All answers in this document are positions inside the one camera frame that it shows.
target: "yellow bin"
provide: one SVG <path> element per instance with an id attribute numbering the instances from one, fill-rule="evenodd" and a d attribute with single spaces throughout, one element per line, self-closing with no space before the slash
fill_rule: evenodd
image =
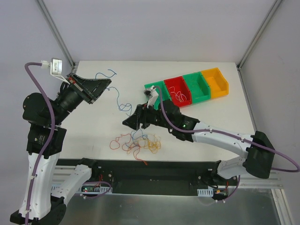
<path id="1" fill-rule="evenodd" d="M 217 98 L 229 93 L 229 84 L 221 74 L 219 68 L 201 71 L 207 84 L 210 86 L 211 98 Z"/>

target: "white wall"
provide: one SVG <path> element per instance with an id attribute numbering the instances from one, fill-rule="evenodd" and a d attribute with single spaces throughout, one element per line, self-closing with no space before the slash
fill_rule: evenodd
<path id="1" fill-rule="evenodd" d="M 273 2 L 45 0 L 77 62 L 238 62 Z"/>
<path id="2" fill-rule="evenodd" d="M 64 60 L 64 74 L 70 67 L 34 1 L 0 1 L 0 21 L 0 224 L 7 225 L 10 214 L 20 207 L 26 186 L 30 125 L 22 119 L 23 100 L 38 92 L 24 64 L 58 57 Z M 49 71 L 31 69 L 46 93 L 55 97 L 60 82 Z"/>
<path id="3" fill-rule="evenodd" d="M 300 163 L 300 1 L 286 0 L 242 68 L 257 128 Z M 276 157 L 277 166 L 293 168 Z M 300 174 L 282 173 L 295 224 Z"/>

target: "tabletop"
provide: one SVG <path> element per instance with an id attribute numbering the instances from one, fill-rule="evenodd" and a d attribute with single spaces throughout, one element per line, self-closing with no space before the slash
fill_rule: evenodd
<path id="1" fill-rule="evenodd" d="M 193 72 L 218 67 L 229 83 L 229 94 L 195 105 L 180 108 L 182 114 L 197 118 L 207 124 L 245 134 L 254 134 L 250 113 L 240 83 L 235 63 L 231 62 L 163 62 L 163 61 L 80 61 L 76 74 L 83 78 L 95 78 L 97 73 L 114 75 L 109 87 L 120 93 L 119 104 L 130 103 L 132 113 L 137 104 L 147 102 L 143 93 L 144 85 Z M 92 105 L 82 102 L 62 123 L 67 129 L 60 158 L 135 160 L 134 150 L 122 150 L 130 136 L 112 142 L 116 137 L 130 134 L 132 130 L 122 121 L 128 112 L 119 111 L 118 93 L 115 89 L 105 90 Z M 150 125 L 144 134 L 155 134 L 160 138 L 161 149 L 152 153 L 142 148 L 137 158 L 144 161 L 218 161 L 236 157 L 232 152 L 204 144 L 180 141 L 168 133 L 166 128 Z"/>

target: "purple cable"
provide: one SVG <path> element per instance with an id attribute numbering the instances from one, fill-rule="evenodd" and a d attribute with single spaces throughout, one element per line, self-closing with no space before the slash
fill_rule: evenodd
<path id="1" fill-rule="evenodd" d="M 38 81 L 35 79 L 34 75 L 32 74 L 32 72 L 29 70 L 29 66 L 42 66 L 42 63 L 37 63 L 37 62 L 29 62 L 29 63 L 26 63 L 25 64 L 25 70 L 26 72 L 28 73 L 28 75 L 30 76 L 30 78 L 32 79 L 32 81 L 34 82 L 34 84 L 36 85 L 36 87 L 38 88 L 38 90 L 41 92 L 48 108 L 49 108 L 49 111 L 50 111 L 50 117 L 51 117 L 51 130 L 50 130 L 50 134 L 48 136 L 48 139 L 47 141 L 45 142 L 45 144 L 43 145 L 40 153 L 38 154 L 37 156 L 37 160 L 34 164 L 34 167 L 33 167 L 33 170 L 32 170 L 32 176 L 36 176 L 36 172 L 37 172 L 37 169 L 38 169 L 38 163 L 45 151 L 45 149 L 47 148 L 47 146 L 49 145 L 51 139 L 52 139 L 52 136 L 54 134 L 54 128 L 55 128 L 55 117 L 54 117 L 54 111 L 53 111 L 53 108 L 52 108 L 52 105 L 46 95 L 46 93 L 44 92 L 43 88 L 41 87 L 41 85 L 38 83 Z M 33 189 L 33 182 L 34 182 L 34 179 L 31 179 L 30 180 L 30 184 L 29 184 L 29 189 L 28 189 L 28 195 L 27 195 L 27 202 L 26 202 L 26 211 L 29 211 L 30 210 L 30 201 L 31 201 L 31 195 L 32 195 L 32 189 Z M 25 216 L 25 225 L 28 225 L 28 221 L 29 221 L 29 212 L 26 213 L 26 216 Z"/>
<path id="2" fill-rule="evenodd" d="M 109 186 L 109 189 L 108 189 L 107 191 L 101 193 L 101 194 L 98 194 L 97 196 L 94 196 L 94 197 L 86 197 L 87 199 L 95 199 L 95 198 L 99 198 L 99 197 L 105 195 L 107 192 L 109 192 L 109 191 L 112 189 L 111 184 L 108 183 L 108 182 L 106 182 L 106 181 L 85 182 L 84 184 L 95 184 L 95 183 L 97 183 L 97 184 L 99 184 L 99 183 L 100 183 L 100 184 L 107 184 L 107 185 Z"/>
<path id="3" fill-rule="evenodd" d="M 161 110 L 163 112 L 163 115 L 165 117 L 165 120 L 168 122 L 168 124 L 174 128 L 175 130 L 178 130 L 180 132 L 183 132 L 183 133 L 194 133 L 194 132 L 215 132 L 215 133 L 219 133 L 219 134 L 223 134 L 223 135 L 226 135 L 226 136 L 229 136 L 229 137 L 232 137 L 232 138 L 235 138 L 235 139 L 238 139 L 238 140 L 241 140 L 241 141 L 244 141 L 244 142 L 247 142 L 249 144 L 252 144 L 252 145 L 255 145 L 256 147 L 258 148 L 262 148 L 264 150 L 267 150 L 267 151 L 270 151 L 274 154 L 277 154 L 285 159 L 287 159 L 288 161 L 290 161 L 297 169 L 296 170 L 287 170 L 287 169 L 281 169 L 281 168 L 274 168 L 272 167 L 272 170 L 277 170 L 277 171 L 283 171 L 283 172 L 290 172 L 290 173 L 297 173 L 297 172 L 300 172 L 300 166 L 293 160 L 291 159 L 290 157 L 288 157 L 287 155 L 281 153 L 281 152 L 278 152 L 278 151 L 275 151 L 274 149 L 271 149 L 271 148 L 268 148 L 268 147 L 265 147 L 263 145 L 260 145 L 260 144 L 257 144 L 255 142 L 252 142 L 252 141 L 249 141 L 247 139 L 242 139 L 240 136 L 236 136 L 236 135 L 233 135 L 233 134 L 230 134 L 230 133 L 227 133 L 225 131 L 221 131 L 221 130 L 209 130 L 209 129 L 199 129 L 199 130 L 183 130 L 183 129 L 180 129 L 176 126 L 174 126 L 172 124 L 172 122 L 168 119 L 166 113 L 165 113 L 165 109 L 164 109 L 164 104 L 163 104 L 163 95 L 162 95 L 162 91 L 161 91 L 161 88 L 159 86 L 154 86 L 154 88 L 157 88 L 159 90 L 159 97 L 160 97 L 160 106 L 161 106 Z"/>

